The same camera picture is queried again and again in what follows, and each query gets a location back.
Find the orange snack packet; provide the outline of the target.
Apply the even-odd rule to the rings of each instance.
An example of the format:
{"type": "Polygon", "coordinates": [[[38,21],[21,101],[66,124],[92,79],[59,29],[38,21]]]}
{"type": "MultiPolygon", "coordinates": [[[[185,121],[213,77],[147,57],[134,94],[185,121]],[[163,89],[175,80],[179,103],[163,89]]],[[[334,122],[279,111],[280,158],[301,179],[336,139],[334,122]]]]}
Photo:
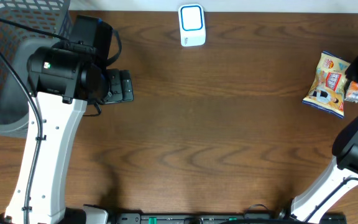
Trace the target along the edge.
{"type": "Polygon", "coordinates": [[[358,103],[358,83],[351,81],[346,89],[345,100],[358,103]]]}

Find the yellow snack bag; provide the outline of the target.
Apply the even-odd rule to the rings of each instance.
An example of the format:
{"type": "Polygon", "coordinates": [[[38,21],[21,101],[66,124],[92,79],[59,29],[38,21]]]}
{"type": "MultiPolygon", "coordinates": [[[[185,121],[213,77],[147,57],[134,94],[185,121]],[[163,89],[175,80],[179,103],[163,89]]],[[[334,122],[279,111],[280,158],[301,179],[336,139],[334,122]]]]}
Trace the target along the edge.
{"type": "Polygon", "coordinates": [[[313,84],[302,103],[343,118],[345,71],[349,65],[348,61],[322,51],[313,84]]]}

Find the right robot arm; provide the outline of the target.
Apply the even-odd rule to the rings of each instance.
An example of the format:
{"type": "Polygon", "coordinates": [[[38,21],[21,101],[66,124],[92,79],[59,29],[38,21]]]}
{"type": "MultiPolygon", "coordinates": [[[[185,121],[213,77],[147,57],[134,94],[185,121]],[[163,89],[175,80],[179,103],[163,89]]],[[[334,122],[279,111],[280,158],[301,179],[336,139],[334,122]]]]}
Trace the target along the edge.
{"type": "MultiPolygon", "coordinates": [[[[358,56],[346,70],[358,84],[358,56]]],[[[319,223],[323,215],[348,191],[358,186],[358,117],[347,125],[333,144],[328,168],[301,195],[291,201],[286,216],[305,223],[319,223]]]]}

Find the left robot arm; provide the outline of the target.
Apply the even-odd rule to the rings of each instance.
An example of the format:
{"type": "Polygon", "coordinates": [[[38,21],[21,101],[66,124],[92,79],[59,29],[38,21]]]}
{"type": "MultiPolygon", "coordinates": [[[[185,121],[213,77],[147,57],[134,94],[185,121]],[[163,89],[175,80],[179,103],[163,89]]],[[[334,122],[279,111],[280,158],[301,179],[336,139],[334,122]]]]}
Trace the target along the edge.
{"type": "Polygon", "coordinates": [[[15,191],[0,223],[114,223],[96,205],[67,208],[65,184],[78,125],[89,104],[134,99],[128,70],[108,69],[97,48],[60,42],[26,56],[32,87],[15,191]]]}

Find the white barcode scanner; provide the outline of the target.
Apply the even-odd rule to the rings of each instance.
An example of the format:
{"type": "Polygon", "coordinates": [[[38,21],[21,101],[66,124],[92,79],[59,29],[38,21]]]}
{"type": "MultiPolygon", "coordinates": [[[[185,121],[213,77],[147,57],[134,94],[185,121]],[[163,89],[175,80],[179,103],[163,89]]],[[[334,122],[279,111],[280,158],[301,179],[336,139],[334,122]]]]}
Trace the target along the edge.
{"type": "Polygon", "coordinates": [[[178,9],[180,43],[183,47],[196,47],[206,42],[204,9],[199,4],[185,4],[178,9]]]}

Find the dark grey plastic basket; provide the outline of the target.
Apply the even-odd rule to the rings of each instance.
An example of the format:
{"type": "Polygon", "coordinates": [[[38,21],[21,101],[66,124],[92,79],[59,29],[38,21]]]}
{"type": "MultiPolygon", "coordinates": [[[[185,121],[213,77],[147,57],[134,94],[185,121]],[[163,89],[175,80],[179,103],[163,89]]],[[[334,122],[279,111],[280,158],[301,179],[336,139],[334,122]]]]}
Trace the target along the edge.
{"type": "MultiPolygon", "coordinates": [[[[68,37],[72,28],[70,0],[0,0],[0,18],[68,37]]],[[[26,63],[39,47],[58,40],[0,22],[0,135],[25,138],[29,122],[27,98],[2,61],[11,64],[24,83],[26,63]]]]}

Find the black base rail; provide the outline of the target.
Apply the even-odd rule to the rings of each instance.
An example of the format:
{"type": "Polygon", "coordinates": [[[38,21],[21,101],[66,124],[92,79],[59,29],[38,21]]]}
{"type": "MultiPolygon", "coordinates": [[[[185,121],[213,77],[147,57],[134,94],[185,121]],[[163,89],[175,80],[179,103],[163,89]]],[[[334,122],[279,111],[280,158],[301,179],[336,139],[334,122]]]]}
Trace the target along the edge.
{"type": "Polygon", "coordinates": [[[139,214],[122,213],[116,217],[116,224],[219,224],[234,220],[271,220],[268,213],[247,213],[247,214],[201,214],[201,215],[172,215],[172,214],[139,214]]]}

